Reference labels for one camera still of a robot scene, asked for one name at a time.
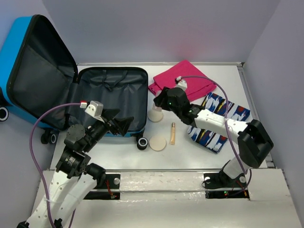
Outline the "blue hard-shell suitcase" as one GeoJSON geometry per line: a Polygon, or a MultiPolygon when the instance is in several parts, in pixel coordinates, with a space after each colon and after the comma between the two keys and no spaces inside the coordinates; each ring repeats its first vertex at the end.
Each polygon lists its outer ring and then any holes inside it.
{"type": "Polygon", "coordinates": [[[74,103],[99,101],[119,109],[117,118],[133,117],[126,136],[143,137],[147,120],[148,73],[139,67],[95,66],[79,70],[57,33],[43,15],[17,18],[0,51],[0,119],[9,114],[34,123],[42,114],[43,144],[74,124],[90,126],[92,117],[74,103]]]}

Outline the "beige cosmetic tube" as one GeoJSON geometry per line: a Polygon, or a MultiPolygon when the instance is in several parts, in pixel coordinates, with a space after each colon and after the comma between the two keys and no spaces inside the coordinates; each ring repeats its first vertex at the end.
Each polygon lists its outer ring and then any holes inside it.
{"type": "Polygon", "coordinates": [[[171,138],[170,138],[171,145],[175,144],[175,132],[176,132],[176,124],[172,123],[171,124],[171,138]]]}

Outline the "magenta cloth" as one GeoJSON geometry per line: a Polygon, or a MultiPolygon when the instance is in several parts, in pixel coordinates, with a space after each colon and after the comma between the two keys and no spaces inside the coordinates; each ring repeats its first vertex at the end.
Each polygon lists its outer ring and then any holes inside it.
{"type": "Polygon", "coordinates": [[[191,102],[204,97],[217,88],[213,82],[201,78],[201,76],[206,77],[206,75],[187,60],[183,60],[170,69],[156,75],[153,78],[154,82],[148,88],[156,95],[164,87],[173,88],[176,85],[175,79],[179,76],[187,76],[185,79],[187,83],[186,95],[191,102]]]}

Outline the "translucent pink plastic bottle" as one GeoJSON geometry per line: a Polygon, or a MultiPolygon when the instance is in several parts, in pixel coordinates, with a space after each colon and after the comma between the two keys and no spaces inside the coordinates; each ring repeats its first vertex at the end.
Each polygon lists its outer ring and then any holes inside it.
{"type": "Polygon", "coordinates": [[[162,108],[161,107],[157,107],[155,104],[152,107],[152,110],[156,111],[156,112],[162,112],[162,108]]]}

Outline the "round beige compact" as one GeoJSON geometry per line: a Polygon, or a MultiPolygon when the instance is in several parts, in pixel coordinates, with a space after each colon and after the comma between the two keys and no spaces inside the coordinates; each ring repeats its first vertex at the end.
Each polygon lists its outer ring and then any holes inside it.
{"type": "Polygon", "coordinates": [[[163,119],[163,113],[156,110],[149,110],[147,113],[147,117],[150,121],[157,123],[163,119]]]}
{"type": "Polygon", "coordinates": [[[165,138],[159,135],[155,135],[149,140],[150,148],[157,152],[162,151],[166,147],[166,144],[165,138]]]}

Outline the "blue white patterned cloth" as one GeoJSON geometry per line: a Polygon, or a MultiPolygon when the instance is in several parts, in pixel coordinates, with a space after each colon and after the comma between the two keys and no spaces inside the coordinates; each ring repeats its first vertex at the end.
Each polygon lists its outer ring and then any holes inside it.
{"type": "MultiPolygon", "coordinates": [[[[226,111],[226,100],[216,93],[208,93],[202,107],[209,111],[224,116],[226,111]]],[[[250,116],[250,110],[239,106],[233,102],[228,103],[228,118],[237,121],[246,121],[250,116]]],[[[214,133],[206,129],[198,129],[190,126],[187,130],[188,136],[197,144],[217,154],[228,141],[227,137],[214,133]]]]}

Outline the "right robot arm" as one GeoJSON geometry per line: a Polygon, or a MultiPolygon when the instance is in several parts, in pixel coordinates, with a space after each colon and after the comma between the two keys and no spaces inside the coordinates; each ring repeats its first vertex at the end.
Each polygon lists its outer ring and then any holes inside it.
{"type": "Polygon", "coordinates": [[[202,183],[205,189],[228,188],[241,174],[251,168],[259,168],[274,146],[260,121],[253,119],[251,122],[244,122],[215,114],[200,105],[190,103],[185,91],[179,87],[164,88],[153,101],[157,107],[176,114],[184,124],[210,130],[238,145],[235,157],[202,183]]]}

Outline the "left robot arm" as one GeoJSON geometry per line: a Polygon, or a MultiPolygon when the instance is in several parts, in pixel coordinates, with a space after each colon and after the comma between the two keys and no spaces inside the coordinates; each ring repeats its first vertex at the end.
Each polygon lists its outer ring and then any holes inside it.
{"type": "Polygon", "coordinates": [[[69,127],[65,148],[56,165],[52,181],[46,183],[39,170],[45,196],[32,215],[18,224],[19,228],[63,228],[71,225],[76,207],[93,189],[104,185],[106,171],[90,162],[87,153],[108,132],[124,136],[133,117],[117,119],[119,109],[103,109],[99,105],[80,103],[80,107],[96,122],[89,128],[81,124],[69,127]]]}

